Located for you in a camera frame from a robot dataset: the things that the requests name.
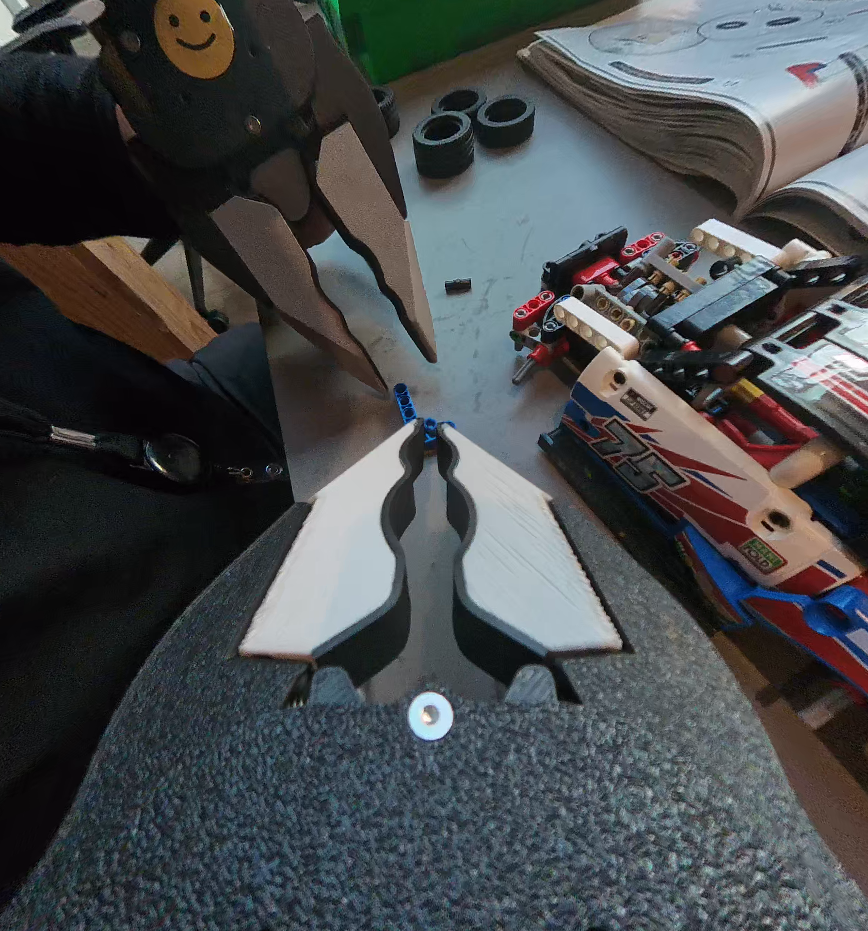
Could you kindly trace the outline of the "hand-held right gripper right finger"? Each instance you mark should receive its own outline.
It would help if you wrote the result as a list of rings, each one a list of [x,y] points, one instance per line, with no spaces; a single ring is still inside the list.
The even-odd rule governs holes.
[[[547,493],[449,424],[438,467],[459,538],[452,631],[467,660],[503,685],[525,667],[571,685],[564,660],[624,649]]]

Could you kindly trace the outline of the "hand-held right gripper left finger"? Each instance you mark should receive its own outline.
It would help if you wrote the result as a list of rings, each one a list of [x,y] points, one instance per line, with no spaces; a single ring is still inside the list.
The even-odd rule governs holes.
[[[242,657],[341,668],[363,684],[401,653],[411,614],[401,536],[424,458],[415,420],[311,497]]]

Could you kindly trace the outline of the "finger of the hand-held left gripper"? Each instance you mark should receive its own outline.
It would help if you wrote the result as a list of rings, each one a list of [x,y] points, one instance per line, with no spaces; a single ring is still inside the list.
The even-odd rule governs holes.
[[[435,329],[412,228],[350,123],[322,139],[316,188],[337,232],[368,264],[423,357],[436,363]]]
[[[324,294],[313,262],[277,208],[233,196],[210,219],[287,323],[338,367],[377,393],[387,392],[377,366]]]

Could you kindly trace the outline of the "toy brick race car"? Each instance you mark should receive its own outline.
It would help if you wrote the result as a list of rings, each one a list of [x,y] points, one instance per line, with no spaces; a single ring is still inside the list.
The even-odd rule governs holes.
[[[617,226],[544,263],[510,338],[514,384],[575,371],[538,443],[632,554],[675,547],[723,626],[868,704],[868,248]]]

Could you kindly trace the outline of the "person's dark trousers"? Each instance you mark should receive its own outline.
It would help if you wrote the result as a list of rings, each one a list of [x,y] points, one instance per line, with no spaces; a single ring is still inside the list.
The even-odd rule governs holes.
[[[287,509],[294,495],[261,325],[233,327],[166,368],[192,386],[213,474]]]

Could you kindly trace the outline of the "wooden panel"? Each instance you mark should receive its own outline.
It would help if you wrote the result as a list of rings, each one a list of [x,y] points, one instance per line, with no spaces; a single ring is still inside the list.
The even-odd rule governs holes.
[[[158,362],[188,359],[215,338],[194,306],[123,238],[70,247],[0,244],[0,256],[69,320]]]

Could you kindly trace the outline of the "green plastic bin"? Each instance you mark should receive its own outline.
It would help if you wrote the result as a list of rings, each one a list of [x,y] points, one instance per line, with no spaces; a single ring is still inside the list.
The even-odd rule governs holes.
[[[607,14],[633,2],[320,1],[332,34],[372,85],[383,85],[462,53],[590,10]]]

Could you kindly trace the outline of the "round black badge reel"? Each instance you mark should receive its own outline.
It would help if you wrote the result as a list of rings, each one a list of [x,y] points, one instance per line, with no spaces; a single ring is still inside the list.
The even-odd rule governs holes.
[[[142,441],[143,459],[150,471],[179,485],[194,485],[205,476],[202,452],[185,436],[166,434]]]

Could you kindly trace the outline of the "person's black jacket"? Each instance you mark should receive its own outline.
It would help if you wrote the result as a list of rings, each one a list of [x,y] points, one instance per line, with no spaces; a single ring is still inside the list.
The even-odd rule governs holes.
[[[192,386],[0,258],[0,910],[184,608],[285,510],[207,465]],[[204,478],[145,466],[195,442]]]

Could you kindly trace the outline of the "open building instruction booklet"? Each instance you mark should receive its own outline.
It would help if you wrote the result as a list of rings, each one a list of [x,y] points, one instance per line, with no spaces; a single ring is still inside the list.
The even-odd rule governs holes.
[[[868,245],[868,1],[638,2],[540,31],[519,60],[737,216]]]

